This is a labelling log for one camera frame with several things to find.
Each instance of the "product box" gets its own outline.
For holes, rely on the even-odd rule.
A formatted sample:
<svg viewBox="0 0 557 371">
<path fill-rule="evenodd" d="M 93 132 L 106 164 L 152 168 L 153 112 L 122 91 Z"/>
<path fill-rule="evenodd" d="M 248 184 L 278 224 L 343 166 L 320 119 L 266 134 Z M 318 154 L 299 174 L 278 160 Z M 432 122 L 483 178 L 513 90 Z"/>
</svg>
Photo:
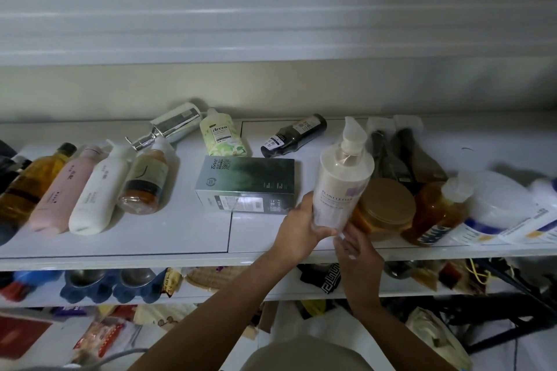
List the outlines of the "product box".
<svg viewBox="0 0 557 371">
<path fill-rule="evenodd" d="M 211 211 L 287 214 L 296 206 L 294 160 L 206 156 L 196 192 Z"/>
</svg>

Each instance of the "woven basket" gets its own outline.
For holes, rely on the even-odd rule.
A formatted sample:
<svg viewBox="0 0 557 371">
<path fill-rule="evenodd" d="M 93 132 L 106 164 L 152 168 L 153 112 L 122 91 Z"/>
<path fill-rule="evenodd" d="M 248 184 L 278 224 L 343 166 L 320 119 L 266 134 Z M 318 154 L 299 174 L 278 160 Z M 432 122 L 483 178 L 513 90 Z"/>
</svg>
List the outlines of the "woven basket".
<svg viewBox="0 0 557 371">
<path fill-rule="evenodd" d="M 226 286 L 249 266 L 198 267 L 185 277 L 189 284 L 201 289 L 216 292 Z"/>
</svg>

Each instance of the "wall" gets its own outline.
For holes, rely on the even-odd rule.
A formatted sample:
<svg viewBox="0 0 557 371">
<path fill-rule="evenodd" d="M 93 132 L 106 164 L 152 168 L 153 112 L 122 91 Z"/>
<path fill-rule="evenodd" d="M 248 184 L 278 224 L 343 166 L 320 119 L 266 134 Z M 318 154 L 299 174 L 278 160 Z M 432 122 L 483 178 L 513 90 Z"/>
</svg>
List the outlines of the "wall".
<svg viewBox="0 0 557 371">
<path fill-rule="evenodd" d="M 557 107 L 557 57 L 0 68 L 0 121 L 151 119 L 195 99 L 237 117 Z"/>
</svg>

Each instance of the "stainless steel bowl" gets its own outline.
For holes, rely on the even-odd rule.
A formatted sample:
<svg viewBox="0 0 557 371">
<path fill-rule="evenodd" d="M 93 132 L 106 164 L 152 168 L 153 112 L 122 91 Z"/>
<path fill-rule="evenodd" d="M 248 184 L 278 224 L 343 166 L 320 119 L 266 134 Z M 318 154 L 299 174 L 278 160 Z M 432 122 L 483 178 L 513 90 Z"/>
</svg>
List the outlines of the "stainless steel bowl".
<svg viewBox="0 0 557 371">
<path fill-rule="evenodd" d="M 141 288 L 151 283 L 157 275 L 151 269 L 124 269 L 120 272 L 122 284 L 130 288 Z"/>
<path fill-rule="evenodd" d="M 106 275 L 106 270 L 71 270 L 70 283 L 77 288 L 86 288 L 101 281 Z"/>
</svg>

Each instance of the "person's left hand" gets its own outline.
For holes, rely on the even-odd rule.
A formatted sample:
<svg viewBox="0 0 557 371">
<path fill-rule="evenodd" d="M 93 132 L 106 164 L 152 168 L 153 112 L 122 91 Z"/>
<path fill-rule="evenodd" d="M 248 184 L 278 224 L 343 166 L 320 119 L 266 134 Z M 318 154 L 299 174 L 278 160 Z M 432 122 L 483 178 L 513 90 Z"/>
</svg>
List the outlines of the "person's left hand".
<svg viewBox="0 0 557 371">
<path fill-rule="evenodd" d="M 337 230 L 330 227 L 312 229 L 312 211 L 313 191 L 305 194 L 301 204 L 284 218 L 271 248 L 292 267 L 304 261 L 320 240 L 337 235 Z"/>
</svg>

